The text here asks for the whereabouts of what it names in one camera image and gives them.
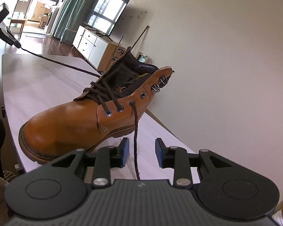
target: wooden chair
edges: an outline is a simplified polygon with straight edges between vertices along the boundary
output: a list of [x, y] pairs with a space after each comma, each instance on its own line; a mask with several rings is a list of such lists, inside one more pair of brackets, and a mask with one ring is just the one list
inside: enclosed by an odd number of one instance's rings
[[[25, 16], [26, 16], [26, 12], [28, 10], [29, 4], [30, 4], [31, 0], [18, 0], [16, 7], [14, 9], [13, 15], [11, 17], [11, 23], [9, 28], [11, 27], [11, 24], [21, 24], [21, 28], [20, 28], [20, 32], [19, 32], [19, 38], [21, 38], [22, 32], [23, 32], [23, 28], [25, 26]], [[24, 13], [24, 18], [20, 19], [19, 18], [19, 14], [18, 14], [18, 18], [14, 18], [14, 13], [18, 12], [20, 13]]]

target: white wall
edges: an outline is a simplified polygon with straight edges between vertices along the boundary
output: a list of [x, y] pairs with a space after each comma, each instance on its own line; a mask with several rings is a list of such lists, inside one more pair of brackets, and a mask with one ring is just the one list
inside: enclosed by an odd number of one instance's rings
[[132, 0], [112, 38], [132, 45], [146, 25], [135, 52], [175, 70], [150, 111], [194, 151], [272, 179], [283, 199], [283, 0]]

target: mat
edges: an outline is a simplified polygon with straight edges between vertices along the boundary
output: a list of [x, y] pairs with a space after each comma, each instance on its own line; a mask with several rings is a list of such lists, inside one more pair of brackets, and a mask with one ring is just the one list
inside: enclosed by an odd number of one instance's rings
[[44, 35], [40, 35], [40, 34], [33, 34], [33, 33], [26, 33], [25, 36], [27, 37], [36, 37], [36, 38], [43, 38], [45, 39], [46, 37]]

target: television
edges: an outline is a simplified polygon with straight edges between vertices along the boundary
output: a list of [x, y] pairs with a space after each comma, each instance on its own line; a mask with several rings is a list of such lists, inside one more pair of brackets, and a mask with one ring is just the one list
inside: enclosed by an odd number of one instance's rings
[[86, 24], [109, 36], [129, 1], [95, 0]]

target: white table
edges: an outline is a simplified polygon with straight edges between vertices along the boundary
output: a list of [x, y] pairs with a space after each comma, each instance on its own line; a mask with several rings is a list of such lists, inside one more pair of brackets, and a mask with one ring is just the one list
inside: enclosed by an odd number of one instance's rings
[[[81, 69], [97, 73], [83, 59], [45, 55], [59, 62], [70, 64]], [[26, 172], [38, 168], [40, 165], [31, 161], [22, 152], [18, 143], [20, 127], [31, 117], [48, 108], [67, 103], [78, 97], [84, 88], [90, 86], [91, 81], [97, 77], [66, 68], [29, 54], [4, 54], [2, 56], [2, 83], [4, 103], [8, 123], [14, 140], [18, 156]], [[130, 154], [124, 168], [111, 170], [112, 180], [135, 179], [133, 159], [133, 135], [130, 139]], [[161, 169], [155, 154], [155, 139], [161, 137], [169, 146], [185, 148], [189, 153], [191, 149], [180, 142], [171, 133], [160, 126], [150, 116], [144, 114], [138, 124], [138, 168], [141, 179], [169, 179], [173, 182], [173, 169]], [[97, 149], [107, 145], [118, 146], [122, 138], [108, 138]], [[199, 178], [195, 168], [191, 168], [193, 182], [198, 183]]]

